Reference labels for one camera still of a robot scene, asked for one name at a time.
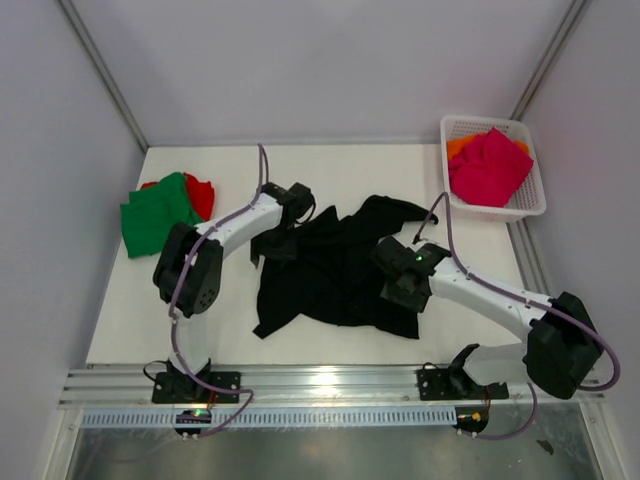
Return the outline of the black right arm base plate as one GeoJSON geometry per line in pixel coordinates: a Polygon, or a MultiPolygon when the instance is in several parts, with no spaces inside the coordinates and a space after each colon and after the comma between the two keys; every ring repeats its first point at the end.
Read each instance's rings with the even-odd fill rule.
{"type": "Polygon", "coordinates": [[[422,401],[434,400],[505,400],[509,398],[505,384],[480,385],[457,365],[439,366],[425,363],[416,371],[417,388],[422,401]]]}

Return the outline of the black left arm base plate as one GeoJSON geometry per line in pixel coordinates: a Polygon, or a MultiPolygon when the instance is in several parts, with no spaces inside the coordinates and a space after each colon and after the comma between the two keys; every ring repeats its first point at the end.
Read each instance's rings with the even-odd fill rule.
{"type": "Polygon", "coordinates": [[[238,404],[241,374],[234,371],[203,371],[198,378],[217,389],[230,393],[214,392],[194,382],[180,371],[159,372],[154,379],[151,402],[153,404],[238,404]]]}

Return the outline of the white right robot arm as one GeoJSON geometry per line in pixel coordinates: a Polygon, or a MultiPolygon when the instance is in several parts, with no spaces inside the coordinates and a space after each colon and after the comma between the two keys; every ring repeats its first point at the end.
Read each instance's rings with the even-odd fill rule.
{"type": "Polygon", "coordinates": [[[562,400],[571,398],[603,349],[591,336],[593,324],[582,302],[563,293],[558,298],[474,278],[453,254],[436,244],[417,250],[393,237],[372,251],[383,272],[383,299],[421,313],[433,297],[462,305],[516,337],[501,346],[473,343],[448,367],[448,385],[470,397],[497,383],[532,383],[562,400]]]}

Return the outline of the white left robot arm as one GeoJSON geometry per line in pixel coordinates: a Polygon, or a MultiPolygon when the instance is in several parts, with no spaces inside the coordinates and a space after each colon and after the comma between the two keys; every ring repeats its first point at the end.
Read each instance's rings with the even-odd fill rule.
{"type": "Polygon", "coordinates": [[[269,182],[234,212],[196,226],[179,222],[171,228],[152,280],[169,307],[169,364],[179,372],[174,388],[185,400],[203,399],[210,387],[203,372],[210,366],[207,322],[200,315],[220,293],[223,262],[245,244],[255,266],[262,258],[295,259],[294,229],[315,206],[307,186],[295,183],[285,189],[269,182]]]}

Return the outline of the black t shirt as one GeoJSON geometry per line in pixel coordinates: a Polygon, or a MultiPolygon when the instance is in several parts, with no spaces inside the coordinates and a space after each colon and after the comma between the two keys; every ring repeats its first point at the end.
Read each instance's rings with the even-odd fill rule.
{"type": "Polygon", "coordinates": [[[385,276],[371,253],[380,240],[427,215],[427,209],[414,203],[371,195],[351,215],[339,218],[330,206],[294,229],[296,257],[264,261],[254,335],[264,339],[304,315],[417,340],[417,315],[381,297],[385,276]]]}

